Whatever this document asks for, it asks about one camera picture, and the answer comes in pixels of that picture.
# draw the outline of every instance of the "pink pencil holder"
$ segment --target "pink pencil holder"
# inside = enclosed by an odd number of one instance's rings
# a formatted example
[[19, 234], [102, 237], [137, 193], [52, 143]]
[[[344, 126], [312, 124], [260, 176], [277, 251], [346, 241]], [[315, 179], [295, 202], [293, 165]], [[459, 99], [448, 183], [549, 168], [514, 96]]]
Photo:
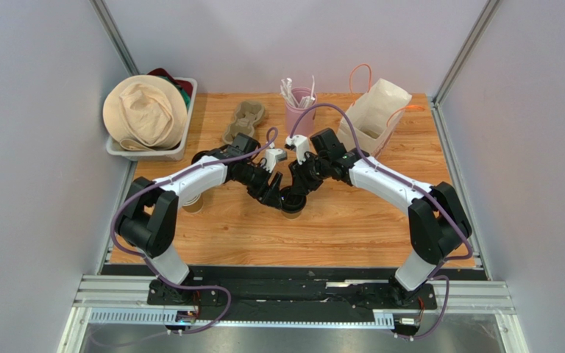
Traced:
[[[302, 97], [310, 95], [310, 88], [306, 88], [306, 87], [291, 88], [291, 93], [294, 95], [294, 97], [296, 97], [297, 101], [300, 101]], [[317, 103], [317, 95], [314, 93], [313, 97], [315, 98], [313, 104], [315, 104]], [[291, 105], [289, 105], [289, 103], [285, 101], [285, 128], [287, 129], [288, 135], [291, 134], [291, 129], [294, 128], [294, 124], [296, 123], [296, 121], [298, 121], [298, 118], [305, 110], [306, 109], [299, 109], [296, 107], [292, 107]], [[311, 134], [313, 133], [313, 129], [315, 128], [315, 124], [313, 122], [314, 120], [315, 120], [315, 109], [311, 110], [304, 118], [302, 118], [302, 121], [300, 121], [300, 124], [298, 124], [298, 127], [296, 128], [294, 134], [310, 137]]]

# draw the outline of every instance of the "red fabric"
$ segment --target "red fabric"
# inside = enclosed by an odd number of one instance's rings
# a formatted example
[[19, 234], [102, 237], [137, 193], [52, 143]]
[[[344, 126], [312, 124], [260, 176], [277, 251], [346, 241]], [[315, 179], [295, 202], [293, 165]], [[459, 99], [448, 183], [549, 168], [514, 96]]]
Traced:
[[148, 73], [152, 76], [165, 76], [175, 85], [179, 85], [191, 97], [193, 93], [193, 85], [189, 81], [182, 81], [181, 79], [174, 79], [164, 68], [156, 68]]

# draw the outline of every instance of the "white wall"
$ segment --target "white wall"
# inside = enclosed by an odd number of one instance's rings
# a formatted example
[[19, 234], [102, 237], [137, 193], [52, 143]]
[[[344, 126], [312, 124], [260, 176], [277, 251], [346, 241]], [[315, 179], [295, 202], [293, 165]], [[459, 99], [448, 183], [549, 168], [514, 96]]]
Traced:
[[504, 1], [443, 105], [486, 265], [565, 352], [565, 1]]
[[[280, 92], [291, 77], [347, 92], [370, 63], [410, 92], [434, 94], [485, 0], [106, 0], [139, 70], [164, 67], [209, 92]], [[359, 72], [356, 90], [366, 89]]]
[[126, 164], [104, 150], [126, 77], [88, 0], [0, 1], [0, 352], [54, 352]]

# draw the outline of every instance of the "wooden table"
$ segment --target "wooden table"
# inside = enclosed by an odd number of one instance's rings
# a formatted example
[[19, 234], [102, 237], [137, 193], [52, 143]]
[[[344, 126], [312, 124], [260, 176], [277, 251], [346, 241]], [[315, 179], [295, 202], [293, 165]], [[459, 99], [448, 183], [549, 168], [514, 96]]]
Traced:
[[[318, 101], [347, 109], [358, 95], [319, 94]], [[196, 97], [189, 129], [185, 159], [179, 162], [140, 162], [135, 177], [164, 177], [187, 167], [201, 150], [217, 148], [231, 121], [232, 112], [243, 100], [261, 101], [269, 116], [257, 128], [255, 138], [265, 141], [265, 131], [277, 126], [276, 146], [283, 147], [287, 135], [285, 108], [278, 94], [201, 94]], [[399, 123], [379, 160], [414, 179], [436, 185], [449, 182], [448, 170], [431, 116], [426, 95], [413, 95], [411, 104], [424, 111], [408, 111]], [[340, 115], [319, 108], [316, 130], [337, 131]], [[291, 184], [289, 160], [279, 163], [282, 186]], [[174, 246], [186, 263], [209, 265], [322, 265], [400, 266], [411, 252], [408, 219], [377, 196], [343, 182], [327, 180], [308, 196], [300, 217], [288, 220], [279, 210], [259, 204], [237, 182], [209, 190], [202, 195], [200, 213], [178, 214]], [[455, 252], [465, 254], [461, 247]], [[112, 263], [141, 262], [115, 249]], [[473, 260], [455, 261], [447, 266], [473, 267]]]

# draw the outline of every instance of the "white paper bag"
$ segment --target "white paper bag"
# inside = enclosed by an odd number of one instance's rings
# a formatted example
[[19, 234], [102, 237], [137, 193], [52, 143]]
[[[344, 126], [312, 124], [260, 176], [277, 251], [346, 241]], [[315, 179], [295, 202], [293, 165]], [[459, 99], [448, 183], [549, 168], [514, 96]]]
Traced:
[[[411, 101], [411, 94], [385, 80], [378, 79], [368, 93], [363, 94], [348, 108], [346, 115], [352, 121], [362, 150], [378, 157]], [[394, 112], [400, 110], [389, 121]], [[345, 119], [339, 122], [337, 138], [350, 150], [355, 147], [352, 133]]]

